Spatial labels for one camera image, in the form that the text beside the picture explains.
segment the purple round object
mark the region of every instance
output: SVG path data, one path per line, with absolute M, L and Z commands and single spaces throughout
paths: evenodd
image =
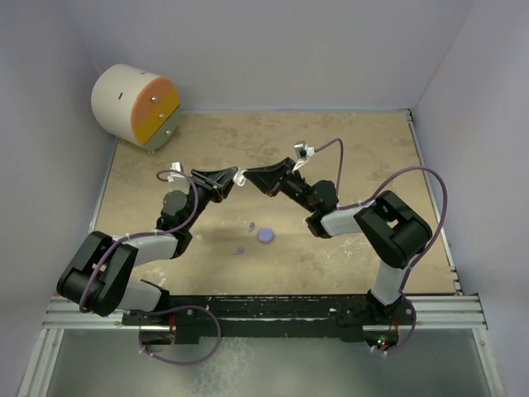
M 264 244 L 268 244 L 274 240 L 274 232 L 269 227 L 262 227 L 257 232 L 257 239 Z

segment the wooden tabletop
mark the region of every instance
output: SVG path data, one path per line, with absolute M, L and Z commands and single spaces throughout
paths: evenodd
M 154 155 L 119 142 L 96 229 L 115 235 L 152 230 L 171 190 L 155 173 L 174 161 L 186 171 L 271 165 L 295 158 L 296 141 L 320 146 L 336 136 L 345 142 L 341 204 L 368 198 L 393 172 L 419 164 L 403 113 L 186 113 L 177 133 Z M 303 177 L 310 184 L 336 180 L 338 154 L 338 146 L 318 153 L 301 169 Z M 389 188 L 436 227 L 422 173 L 403 175 Z M 367 292 L 379 258 L 365 237 L 315 238 L 303 223 L 307 215 L 282 194 L 266 197 L 249 182 L 235 186 L 224 202 L 208 205 L 183 256 L 138 267 L 132 279 L 151 281 L 172 294 Z M 256 229 L 248 232 L 251 222 Z M 258 242 L 260 227 L 274 230 L 272 243 Z M 244 252 L 234 255 L 239 247 Z M 417 265 L 406 290 L 455 292 L 441 239 Z

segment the white cylindrical container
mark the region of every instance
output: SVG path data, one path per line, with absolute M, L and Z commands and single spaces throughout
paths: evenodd
M 114 65 L 93 86 L 92 111 L 103 129 L 154 150 L 179 121 L 179 95 L 171 80 L 129 65 Z

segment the gray floor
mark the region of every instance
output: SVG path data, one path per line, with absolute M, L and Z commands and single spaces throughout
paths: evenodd
M 163 347 L 189 359 L 213 344 Z M 393 356 L 331 339 L 225 339 L 202 365 L 138 354 L 137 332 L 64 334 L 49 396 L 489 396 L 472 332 L 417 331 Z

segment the gray wall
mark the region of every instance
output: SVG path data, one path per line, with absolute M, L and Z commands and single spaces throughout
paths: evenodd
M 168 75 L 192 109 L 415 106 L 472 0 L 65 0 L 100 69 Z
M 14 395 L 55 283 L 86 236 L 112 139 L 64 4 L 0 2 L 0 395 Z
M 509 395 L 527 395 L 529 2 L 479 0 L 417 107 L 466 293 L 479 292 Z

